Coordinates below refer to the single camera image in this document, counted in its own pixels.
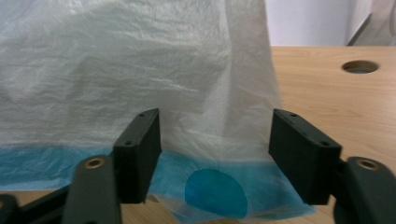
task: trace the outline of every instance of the blue plastic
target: blue plastic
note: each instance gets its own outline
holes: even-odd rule
[[[61,188],[70,183],[80,161],[110,151],[111,148],[1,147],[0,190]]]
[[[223,162],[165,151],[150,191],[188,206],[168,208],[183,223],[213,218],[281,219],[313,213],[273,162]]]

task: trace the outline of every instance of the screw hole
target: screw hole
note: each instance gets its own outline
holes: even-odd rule
[[[328,147],[330,145],[330,143],[325,142],[325,141],[320,141],[320,144],[325,146],[325,147]]]
[[[358,160],[358,165],[363,167],[364,169],[371,170],[371,171],[379,170],[378,164],[376,164],[373,161]]]
[[[105,160],[102,158],[93,158],[85,162],[85,168],[95,169],[105,164]]]

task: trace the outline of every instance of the white plastic bag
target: white plastic bag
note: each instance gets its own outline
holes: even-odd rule
[[[65,185],[151,108],[165,150],[273,164],[268,42],[259,0],[2,0],[1,188]]]

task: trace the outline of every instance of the wooden table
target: wooden table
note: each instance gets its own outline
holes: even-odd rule
[[[286,110],[304,117],[341,144],[342,158],[362,156],[396,173],[396,48],[274,47],[273,59]],[[376,72],[356,75],[343,63],[369,60]],[[44,192],[17,192],[21,203]],[[311,216],[272,223],[333,223],[332,204]],[[158,203],[123,205],[124,223],[177,223]],[[238,223],[223,219],[209,223]]]

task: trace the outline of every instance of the wrinkled plastic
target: wrinkled plastic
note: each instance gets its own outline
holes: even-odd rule
[[[313,213],[271,161],[211,161],[162,153],[150,194],[182,223],[222,217],[244,223]]]
[[[67,184],[151,108],[166,150],[272,162],[275,107],[263,1],[1,1],[1,189]]]

